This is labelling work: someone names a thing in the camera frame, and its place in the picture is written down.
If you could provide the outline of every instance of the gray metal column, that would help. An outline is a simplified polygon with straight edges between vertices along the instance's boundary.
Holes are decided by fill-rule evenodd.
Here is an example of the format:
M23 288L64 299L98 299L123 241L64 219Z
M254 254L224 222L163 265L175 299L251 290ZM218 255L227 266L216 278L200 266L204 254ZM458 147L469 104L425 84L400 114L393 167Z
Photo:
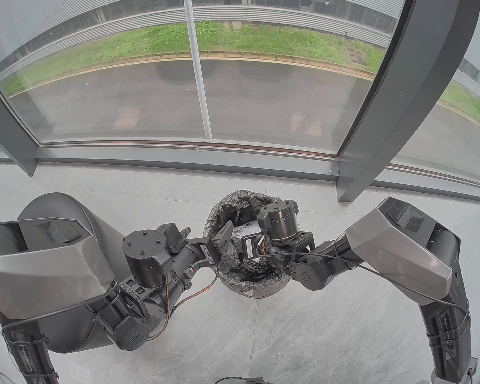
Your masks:
M406 0L384 61L339 151L337 197L355 200L427 117L458 68L480 1Z
M198 53L197 33L195 31L195 20L193 19L192 0L184 0L184 3L185 15L187 16L188 38L190 41L190 50L192 51L193 71L195 72L198 99L200 100L200 111L202 112L202 120L204 122L205 138L211 139L212 129L210 128L210 118L208 116L204 78L202 76L202 67L200 65L200 54Z
M2 94L0 94L0 148L28 175L33 175L38 145L24 131Z

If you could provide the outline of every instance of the white label sticker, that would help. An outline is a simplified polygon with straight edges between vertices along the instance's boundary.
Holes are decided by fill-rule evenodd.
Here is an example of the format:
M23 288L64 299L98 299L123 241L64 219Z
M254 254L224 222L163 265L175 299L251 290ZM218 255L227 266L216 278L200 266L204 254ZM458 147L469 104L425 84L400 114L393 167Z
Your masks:
M253 259L252 239L247 239L247 259Z
M213 261L213 257L212 257L212 255L210 254L207 246L206 246L205 244L200 244L200 248L202 248L202 251L204 252L205 257L206 257L208 260L210 260L211 262L214 262L214 261Z

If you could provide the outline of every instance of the gray metal window frame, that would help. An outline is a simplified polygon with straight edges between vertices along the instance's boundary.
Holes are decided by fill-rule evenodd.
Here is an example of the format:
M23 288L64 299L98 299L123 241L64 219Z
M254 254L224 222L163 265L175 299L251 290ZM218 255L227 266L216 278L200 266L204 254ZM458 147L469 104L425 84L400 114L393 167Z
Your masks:
M41 145L3 97L0 147L30 175L37 162L139 165L336 181L338 199L346 202L370 185L480 201L480 184L389 164L453 77L479 8L472 0L406 0L385 59L337 156L202 143Z

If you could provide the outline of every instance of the metal pole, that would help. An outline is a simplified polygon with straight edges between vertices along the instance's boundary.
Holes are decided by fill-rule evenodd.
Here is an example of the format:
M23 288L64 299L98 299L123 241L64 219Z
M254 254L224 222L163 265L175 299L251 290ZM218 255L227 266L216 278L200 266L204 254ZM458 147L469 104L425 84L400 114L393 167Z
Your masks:
M202 120L204 122L205 137L207 139L211 139L212 129L210 128L210 118L208 117L204 78L202 76L202 67L200 66L200 54L198 53L197 33L195 31L195 21L193 19L192 0L184 0L184 3L185 15L187 16L188 38L190 41L190 50L192 51L193 71L195 72L195 81L197 83L200 111L202 112Z

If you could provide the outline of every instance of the manhole cover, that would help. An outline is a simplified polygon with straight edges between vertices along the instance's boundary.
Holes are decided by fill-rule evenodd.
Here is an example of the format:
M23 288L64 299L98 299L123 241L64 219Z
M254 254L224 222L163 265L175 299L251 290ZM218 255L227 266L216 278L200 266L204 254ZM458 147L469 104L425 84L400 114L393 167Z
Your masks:
M367 65L365 54L362 51L350 47L345 47L345 51L347 52L348 61L350 61L350 63Z

